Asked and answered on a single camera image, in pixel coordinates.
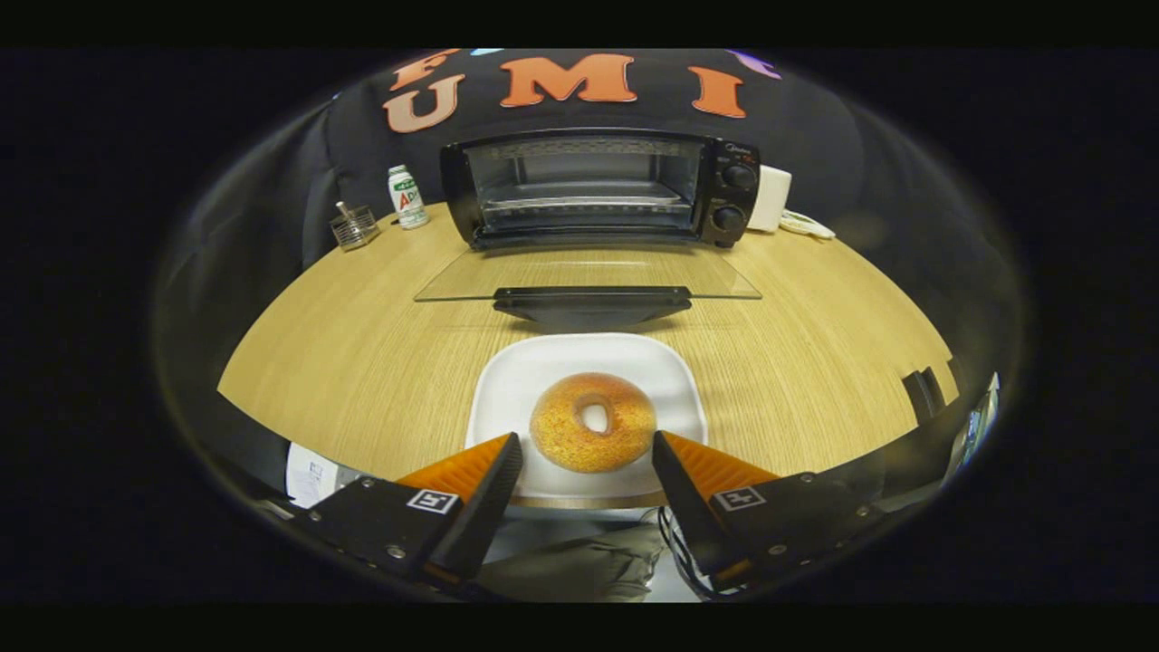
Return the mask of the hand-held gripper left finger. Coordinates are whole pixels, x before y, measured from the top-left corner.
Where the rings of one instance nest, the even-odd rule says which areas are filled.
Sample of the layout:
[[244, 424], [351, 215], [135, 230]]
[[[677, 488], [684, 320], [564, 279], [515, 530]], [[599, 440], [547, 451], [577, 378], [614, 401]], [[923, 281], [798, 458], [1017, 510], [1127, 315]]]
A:
[[355, 479], [298, 510], [290, 527], [393, 580], [466, 589], [523, 467], [522, 438], [494, 437], [400, 479]]

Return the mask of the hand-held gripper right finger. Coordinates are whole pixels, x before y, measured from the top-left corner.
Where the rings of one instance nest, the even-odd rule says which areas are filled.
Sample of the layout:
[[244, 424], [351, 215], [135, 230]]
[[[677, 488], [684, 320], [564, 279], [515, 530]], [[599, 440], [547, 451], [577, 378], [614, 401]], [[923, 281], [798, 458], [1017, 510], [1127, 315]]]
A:
[[779, 589], [885, 525], [876, 504], [815, 472], [779, 475], [690, 438], [655, 432], [651, 466], [681, 542], [709, 589]]

